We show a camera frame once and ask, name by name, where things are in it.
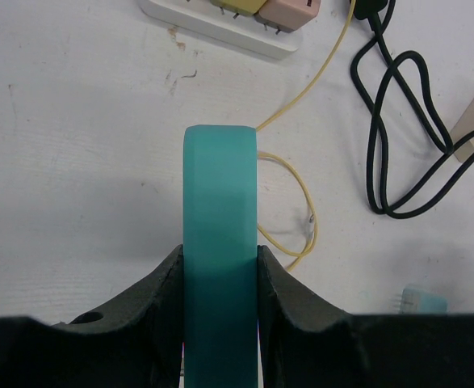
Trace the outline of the white triangular power socket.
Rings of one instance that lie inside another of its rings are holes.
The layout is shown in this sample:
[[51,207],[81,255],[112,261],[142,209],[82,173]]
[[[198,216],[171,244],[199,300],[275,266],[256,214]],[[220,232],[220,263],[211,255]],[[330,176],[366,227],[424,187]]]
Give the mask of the white triangular power socket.
[[278,32],[252,16],[240,16],[209,1],[139,1],[150,17],[175,27],[281,60],[293,54],[303,41],[302,31]]

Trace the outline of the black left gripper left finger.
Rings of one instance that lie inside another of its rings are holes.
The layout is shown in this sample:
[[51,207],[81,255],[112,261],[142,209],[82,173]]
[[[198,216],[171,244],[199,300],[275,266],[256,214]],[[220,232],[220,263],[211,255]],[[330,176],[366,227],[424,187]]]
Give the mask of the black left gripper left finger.
[[0,387],[177,387],[183,256],[70,323],[0,318]]

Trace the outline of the yellow charger plug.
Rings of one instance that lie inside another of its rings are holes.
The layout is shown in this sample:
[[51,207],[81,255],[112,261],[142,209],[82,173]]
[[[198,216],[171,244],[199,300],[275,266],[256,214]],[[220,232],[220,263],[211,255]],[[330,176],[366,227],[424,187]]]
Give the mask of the yellow charger plug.
[[266,0],[211,0],[211,3],[239,15],[252,16],[262,8]]

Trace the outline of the teal charger plug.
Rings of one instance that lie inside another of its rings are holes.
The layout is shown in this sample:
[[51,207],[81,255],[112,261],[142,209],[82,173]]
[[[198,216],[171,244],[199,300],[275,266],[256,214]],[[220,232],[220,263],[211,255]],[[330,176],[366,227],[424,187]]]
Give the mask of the teal charger plug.
[[392,299],[392,306],[399,314],[444,314],[448,311],[445,297],[418,285],[406,285]]

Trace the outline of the teal triangular power socket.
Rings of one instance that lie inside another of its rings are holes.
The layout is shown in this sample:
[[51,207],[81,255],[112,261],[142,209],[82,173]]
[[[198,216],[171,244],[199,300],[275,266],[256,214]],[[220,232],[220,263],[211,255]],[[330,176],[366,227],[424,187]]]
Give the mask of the teal triangular power socket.
[[251,127],[185,132],[186,387],[258,386],[257,156]]

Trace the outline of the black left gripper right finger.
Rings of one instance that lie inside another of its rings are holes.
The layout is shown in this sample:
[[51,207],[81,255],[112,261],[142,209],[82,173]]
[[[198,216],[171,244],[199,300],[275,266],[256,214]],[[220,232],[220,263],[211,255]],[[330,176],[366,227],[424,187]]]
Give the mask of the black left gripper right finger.
[[474,312],[349,314],[258,248],[266,387],[474,387]]

